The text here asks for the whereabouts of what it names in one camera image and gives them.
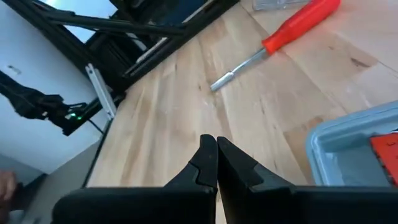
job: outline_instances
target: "wood grain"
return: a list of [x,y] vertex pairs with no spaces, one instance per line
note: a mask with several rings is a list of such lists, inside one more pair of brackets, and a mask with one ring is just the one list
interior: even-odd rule
[[[344,0],[339,10],[216,93],[210,85],[261,47],[297,9],[243,0],[128,91],[88,186],[162,186],[207,133],[226,136],[295,184],[318,123],[398,99],[398,4]],[[217,222],[224,223],[218,200]]]

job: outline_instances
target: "red screwdriver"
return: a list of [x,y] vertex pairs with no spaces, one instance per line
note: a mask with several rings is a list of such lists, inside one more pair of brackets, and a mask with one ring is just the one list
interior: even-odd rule
[[211,90],[219,90],[222,86],[230,82],[242,68],[262,58],[263,55],[266,57],[271,56],[281,47],[298,39],[311,28],[325,20],[330,14],[337,10],[339,5],[340,0],[312,0],[299,10],[299,12],[285,21],[274,34],[263,40],[263,49],[217,80],[217,82],[211,85]]

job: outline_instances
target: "finger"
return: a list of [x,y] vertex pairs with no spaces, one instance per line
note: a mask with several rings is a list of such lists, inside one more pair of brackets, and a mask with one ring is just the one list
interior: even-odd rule
[[6,189],[6,194],[4,195],[5,201],[11,200],[16,188],[17,188],[17,180],[15,174],[10,173],[7,178],[7,189]]
[[9,209],[7,207],[0,208],[0,223],[7,223],[7,220],[9,218],[8,212]]
[[4,200],[4,196],[6,194],[6,181],[3,176],[0,174],[0,202]]

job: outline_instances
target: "metal bracket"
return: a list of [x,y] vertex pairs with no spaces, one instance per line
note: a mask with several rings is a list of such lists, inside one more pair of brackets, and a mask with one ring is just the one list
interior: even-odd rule
[[100,71],[91,63],[86,66],[86,71],[94,86],[95,92],[97,92],[99,102],[108,115],[109,120],[112,120],[116,116],[116,106],[113,103]]

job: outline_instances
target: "screwdriver handle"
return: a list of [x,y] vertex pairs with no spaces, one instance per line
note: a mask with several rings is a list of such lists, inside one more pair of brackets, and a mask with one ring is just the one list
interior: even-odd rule
[[326,19],[340,5],[341,0],[312,0],[299,12],[286,20],[277,32],[262,41],[269,55],[298,39]]

